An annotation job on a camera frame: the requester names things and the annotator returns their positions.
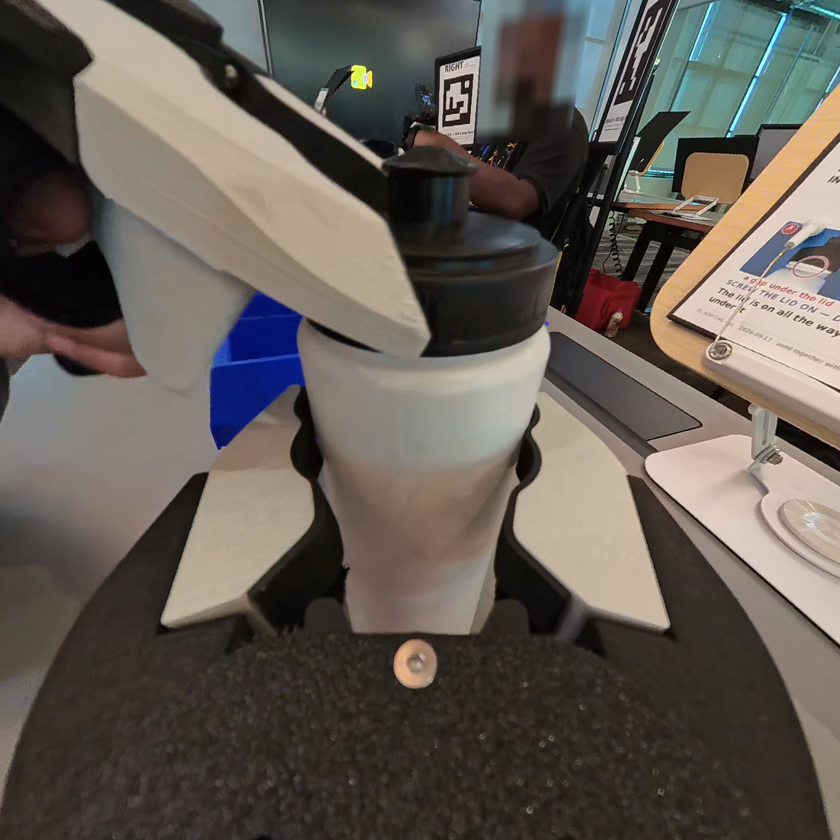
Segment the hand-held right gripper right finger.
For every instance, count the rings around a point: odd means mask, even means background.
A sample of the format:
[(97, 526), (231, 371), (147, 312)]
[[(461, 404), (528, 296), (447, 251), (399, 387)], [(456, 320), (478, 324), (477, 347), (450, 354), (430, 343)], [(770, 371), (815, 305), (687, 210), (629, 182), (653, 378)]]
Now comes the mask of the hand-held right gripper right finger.
[(497, 541), (497, 595), (530, 631), (575, 640), (590, 620), (670, 627), (629, 476), (592, 430), (544, 392), (521, 441)]

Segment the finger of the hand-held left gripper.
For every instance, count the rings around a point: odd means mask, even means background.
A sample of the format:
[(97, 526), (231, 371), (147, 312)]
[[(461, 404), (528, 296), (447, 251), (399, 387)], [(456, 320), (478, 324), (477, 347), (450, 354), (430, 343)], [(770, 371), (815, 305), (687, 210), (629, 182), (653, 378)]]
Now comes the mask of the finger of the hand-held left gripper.
[(387, 222), (194, 59), (109, 2), (43, 2), (91, 63), (80, 166), (135, 356), (174, 392), (203, 377), (259, 291), (404, 359), (431, 334)]

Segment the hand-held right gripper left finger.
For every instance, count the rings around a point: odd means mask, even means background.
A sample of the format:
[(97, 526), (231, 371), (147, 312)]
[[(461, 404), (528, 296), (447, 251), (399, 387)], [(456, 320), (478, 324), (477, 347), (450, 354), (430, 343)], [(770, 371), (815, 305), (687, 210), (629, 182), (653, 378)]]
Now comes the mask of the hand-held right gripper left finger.
[(166, 630), (236, 617), (274, 636), (300, 627), (312, 602), (343, 601), (322, 465), (307, 392), (291, 386), (213, 462), (161, 615)]

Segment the blue plastic bin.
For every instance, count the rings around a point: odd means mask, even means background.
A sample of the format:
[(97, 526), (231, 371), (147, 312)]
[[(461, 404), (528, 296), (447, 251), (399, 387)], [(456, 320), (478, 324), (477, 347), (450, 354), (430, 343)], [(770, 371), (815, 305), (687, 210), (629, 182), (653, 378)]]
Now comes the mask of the blue plastic bin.
[(220, 345), (209, 378), (209, 424), (228, 445), (291, 385), (302, 385), (301, 316), (257, 292)]

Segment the white plastic bottle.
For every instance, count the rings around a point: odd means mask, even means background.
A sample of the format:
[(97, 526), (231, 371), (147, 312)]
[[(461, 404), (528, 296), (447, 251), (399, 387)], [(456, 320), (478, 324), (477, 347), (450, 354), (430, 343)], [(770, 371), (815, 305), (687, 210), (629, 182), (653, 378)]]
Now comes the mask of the white plastic bottle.
[(401, 360), (304, 321), (298, 348), (353, 630), (469, 634), (489, 611), (547, 328), (498, 351)]

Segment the black bottle lid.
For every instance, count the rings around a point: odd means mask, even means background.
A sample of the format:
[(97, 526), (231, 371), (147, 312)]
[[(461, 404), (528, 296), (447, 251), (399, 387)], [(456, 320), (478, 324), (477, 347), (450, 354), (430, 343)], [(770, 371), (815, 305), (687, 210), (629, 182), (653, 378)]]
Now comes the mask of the black bottle lid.
[(528, 225), (473, 211), (477, 171), (430, 145), (383, 163), (388, 221), (431, 333), (424, 358), (506, 349), (549, 309), (558, 250)]

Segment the person's left hand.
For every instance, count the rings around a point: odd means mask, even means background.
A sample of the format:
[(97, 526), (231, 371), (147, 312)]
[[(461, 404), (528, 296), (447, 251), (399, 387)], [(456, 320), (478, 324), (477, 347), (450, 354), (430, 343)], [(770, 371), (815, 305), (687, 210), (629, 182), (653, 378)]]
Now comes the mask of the person's left hand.
[(58, 355), (97, 374), (122, 379), (146, 376), (132, 350), (124, 321), (76, 329), (45, 320), (3, 297), (2, 359), (23, 363), (44, 354)]

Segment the black and white marker sign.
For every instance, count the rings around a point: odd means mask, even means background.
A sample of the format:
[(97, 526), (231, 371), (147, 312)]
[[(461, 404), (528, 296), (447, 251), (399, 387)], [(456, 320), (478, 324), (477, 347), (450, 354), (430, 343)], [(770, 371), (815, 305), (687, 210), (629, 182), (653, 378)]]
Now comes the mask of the black and white marker sign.
[(474, 46), (435, 60), (435, 129), (462, 147), (476, 141), (480, 56)]

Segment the black hanging jacket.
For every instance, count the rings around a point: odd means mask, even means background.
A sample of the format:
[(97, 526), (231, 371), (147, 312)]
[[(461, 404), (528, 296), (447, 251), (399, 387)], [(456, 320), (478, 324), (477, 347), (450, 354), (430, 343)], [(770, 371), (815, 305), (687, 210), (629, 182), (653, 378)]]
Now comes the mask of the black hanging jacket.
[(561, 312), (572, 312), (585, 284), (588, 269), (585, 259), (592, 241), (590, 222), (592, 189), (599, 182), (605, 162), (614, 155), (615, 143), (592, 142), (579, 185), (572, 192), (552, 243), (560, 254), (550, 306)]

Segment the printed instruction sheet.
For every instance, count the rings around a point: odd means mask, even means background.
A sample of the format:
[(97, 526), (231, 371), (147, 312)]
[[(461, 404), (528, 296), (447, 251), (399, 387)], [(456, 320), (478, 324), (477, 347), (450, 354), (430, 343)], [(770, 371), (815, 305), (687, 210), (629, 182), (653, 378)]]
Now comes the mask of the printed instruction sheet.
[(668, 317), (838, 390), (838, 300), (835, 139)]

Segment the small wooden document stand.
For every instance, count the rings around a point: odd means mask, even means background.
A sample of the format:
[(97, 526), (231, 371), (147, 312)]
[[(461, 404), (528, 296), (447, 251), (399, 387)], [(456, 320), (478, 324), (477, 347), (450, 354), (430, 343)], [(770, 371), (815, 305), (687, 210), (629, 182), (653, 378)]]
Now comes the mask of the small wooden document stand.
[(680, 187), (675, 189), (684, 199), (674, 211), (698, 215), (719, 208), (728, 209), (743, 193), (750, 166), (745, 154), (690, 154), (686, 158)]

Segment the black background document stand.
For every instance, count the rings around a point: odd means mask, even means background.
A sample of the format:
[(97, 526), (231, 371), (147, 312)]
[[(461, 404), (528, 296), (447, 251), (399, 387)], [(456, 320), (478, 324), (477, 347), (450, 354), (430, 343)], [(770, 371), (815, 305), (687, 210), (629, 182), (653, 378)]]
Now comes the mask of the black background document stand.
[(690, 114), (689, 111), (658, 112), (636, 132), (637, 144), (631, 155), (628, 171), (644, 174), (663, 147), (669, 134)]

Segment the tall marker sign banner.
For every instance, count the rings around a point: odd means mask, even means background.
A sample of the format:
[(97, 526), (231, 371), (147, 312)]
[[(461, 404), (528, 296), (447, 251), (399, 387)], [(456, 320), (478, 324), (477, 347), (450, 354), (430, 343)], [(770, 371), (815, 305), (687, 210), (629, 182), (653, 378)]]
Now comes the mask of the tall marker sign banner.
[(625, 140), (676, 6), (677, 1), (640, 4), (594, 135), (595, 143), (619, 144)]

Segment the black wall monitor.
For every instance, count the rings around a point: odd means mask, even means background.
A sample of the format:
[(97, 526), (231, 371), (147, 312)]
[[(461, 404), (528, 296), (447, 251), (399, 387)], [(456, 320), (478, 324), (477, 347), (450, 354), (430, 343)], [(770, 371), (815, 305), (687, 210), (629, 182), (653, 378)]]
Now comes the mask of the black wall monitor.
[(334, 71), (364, 66), (370, 90), (348, 81), (327, 102), (328, 118), (358, 140), (398, 144), (415, 113), (417, 84), (435, 87), (435, 60), (473, 47), (474, 1), (265, 2), (274, 78), (312, 105)]

